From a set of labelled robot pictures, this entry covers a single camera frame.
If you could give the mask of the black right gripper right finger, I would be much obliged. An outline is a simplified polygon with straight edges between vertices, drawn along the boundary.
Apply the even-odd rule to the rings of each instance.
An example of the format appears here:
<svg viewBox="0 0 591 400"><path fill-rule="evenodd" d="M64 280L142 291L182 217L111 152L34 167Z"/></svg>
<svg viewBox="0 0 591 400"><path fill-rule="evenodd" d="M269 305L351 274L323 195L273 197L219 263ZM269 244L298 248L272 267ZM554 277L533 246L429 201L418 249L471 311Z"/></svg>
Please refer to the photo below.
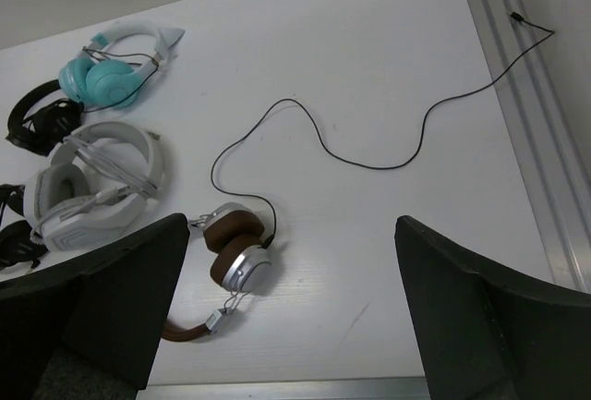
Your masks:
<svg viewBox="0 0 591 400"><path fill-rule="evenodd" d="M408 215L394 241L431 398L589 398L588 294L517 272Z"/></svg>

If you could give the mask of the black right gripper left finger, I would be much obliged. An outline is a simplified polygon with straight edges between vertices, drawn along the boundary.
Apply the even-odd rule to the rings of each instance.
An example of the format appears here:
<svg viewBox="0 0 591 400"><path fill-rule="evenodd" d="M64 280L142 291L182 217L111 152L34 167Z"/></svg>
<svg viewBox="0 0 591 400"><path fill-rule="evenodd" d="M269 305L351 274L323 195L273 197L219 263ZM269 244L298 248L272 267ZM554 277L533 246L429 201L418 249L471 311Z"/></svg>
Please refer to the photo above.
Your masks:
<svg viewBox="0 0 591 400"><path fill-rule="evenodd" d="M4 399L134 399L151 374L189 240L170 214L1 284Z"/></svg>

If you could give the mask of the brown silver headphones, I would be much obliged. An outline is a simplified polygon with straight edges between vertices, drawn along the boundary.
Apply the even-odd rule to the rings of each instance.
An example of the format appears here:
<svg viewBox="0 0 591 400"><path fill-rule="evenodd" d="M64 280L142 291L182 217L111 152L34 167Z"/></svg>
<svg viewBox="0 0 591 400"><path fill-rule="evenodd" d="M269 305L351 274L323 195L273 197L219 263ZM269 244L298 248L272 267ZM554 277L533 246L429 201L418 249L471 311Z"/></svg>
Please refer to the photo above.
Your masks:
<svg viewBox="0 0 591 400"><path fill-rule="evenodd" d="M257 289L272 266L268 247L273 238L262 238L263 222L242 204L225 203L211 213L190 220L188 225L201 232L207 249L216 254L210 277L230 297L205 322L193 328L184 329L166 321L162 339L174 343L195 341L216 333L241 299Z"/></svg>

